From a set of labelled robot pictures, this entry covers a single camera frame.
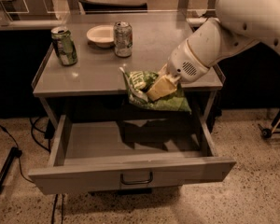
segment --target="open drawer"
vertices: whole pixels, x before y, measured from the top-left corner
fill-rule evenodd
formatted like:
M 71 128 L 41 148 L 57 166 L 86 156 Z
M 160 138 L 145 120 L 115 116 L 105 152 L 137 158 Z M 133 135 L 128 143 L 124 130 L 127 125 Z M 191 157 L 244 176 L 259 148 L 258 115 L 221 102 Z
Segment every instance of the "open drawer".
M 162 119 L 94 122 L 62 115 L 48 166 L 29 176 L 44 194 L 222 181 L 235 161 L 217 156 L 194 110 Z

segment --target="gray table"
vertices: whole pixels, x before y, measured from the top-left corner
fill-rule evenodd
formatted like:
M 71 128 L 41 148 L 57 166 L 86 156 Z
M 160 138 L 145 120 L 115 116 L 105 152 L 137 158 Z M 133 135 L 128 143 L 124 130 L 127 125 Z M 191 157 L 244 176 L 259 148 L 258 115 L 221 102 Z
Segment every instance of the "gray table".
M 128 21 L 133 27 L 129 58 L 88 44 L 90 28 L 115 21 Z M 195 93 L 191 115 L 146 111 L 125 102 L 113 106 L 126 92 L 121 66 L 131 71 L 159 71 L 171 51 L 192 33 L 182 15 L 77 16 L 67 26 L 78 62 L 63 67 L 50 50 L 33 82 L 35 96 L 57 128 L 48 166 L 29 172 L 44 194 L 150 189 L 225 178 L 235 161 L 218 156 L 205 123 L 222 87 L 214 69 L 197 82 L 183 84 L 189 96 Z M 54 104 L 58 100 L 66 100 L 70 108 L 61 113 Z M 73 112 L 82 112 L 83 120 Z
M 115 55 L 113 49 L 100 49 L 89 44 L 87 31 L 97 25 L 128 21 L 133 28 L 133 54 L 128 58 Z M 127 70 L 159 71 L 172 50 L 192 34 L 185 18 L 178 12 L 148 12 L 138 14 L 104 14 L 75 16 L 67 27 L 77 48 L 78 62 L 61 66 L 54 51 L 50 50 L 35 77 L 35 97 L 39 97 L 57 128 L 58 117 L 49 108 L 46 98 L 106 95 L 125 93 L 126 88 L 119 68 Z M 205 115 L 208 115 L 216 91 L 222 81 L 214 69 L 194 83 L 182 84 L 185 91 L 210 91 Z

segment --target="speckled floor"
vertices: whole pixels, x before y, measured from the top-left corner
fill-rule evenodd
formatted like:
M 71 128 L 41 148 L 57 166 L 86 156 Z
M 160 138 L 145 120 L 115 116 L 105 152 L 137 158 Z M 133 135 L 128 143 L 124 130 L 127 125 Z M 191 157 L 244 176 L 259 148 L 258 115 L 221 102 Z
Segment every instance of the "speckled floor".
M 150 194 L 115 191 L 59 196 L 55 223 L 277 223 L 280 224 L 280 134 L 263 140 L 275 109 L 223 110 L 212 136 L 219 156 L 237 163 L 222 183 L 154 189 Z M 46 119 L 39 128 L 44 129 Z M 17 140 L 22 170 L 44 167 L 47 151 L 31 137 L 28 119 L 0 119 Z M 46 145 L 43 134 L 37 140 Z M 13 141 L 0 129 L 0 169 Z M 0 193 L 0 223 L 50 223 L 54 195 L 43 195 L 21 177 L 14 160 Z

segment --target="paper plate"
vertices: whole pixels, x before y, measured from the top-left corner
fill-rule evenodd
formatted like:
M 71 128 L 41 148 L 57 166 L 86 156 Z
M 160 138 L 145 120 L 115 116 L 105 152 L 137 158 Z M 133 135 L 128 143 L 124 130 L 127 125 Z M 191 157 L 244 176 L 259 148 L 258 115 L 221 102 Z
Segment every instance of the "paper plate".
M 93 27 L 86 33 L 86 36 L 100 48 L 111 48 L 114 46 L 112 25 Z

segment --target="drawer front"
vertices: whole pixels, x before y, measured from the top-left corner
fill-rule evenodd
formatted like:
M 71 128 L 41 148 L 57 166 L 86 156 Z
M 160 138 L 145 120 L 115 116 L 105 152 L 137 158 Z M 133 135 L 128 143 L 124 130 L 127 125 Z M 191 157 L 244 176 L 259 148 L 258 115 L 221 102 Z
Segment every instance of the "drawer front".
M 233 165 L 227 158 L 186 158 L 49 167 L 32 170 L 29 176 L 44 194 L 54 194 L 222 181 Z

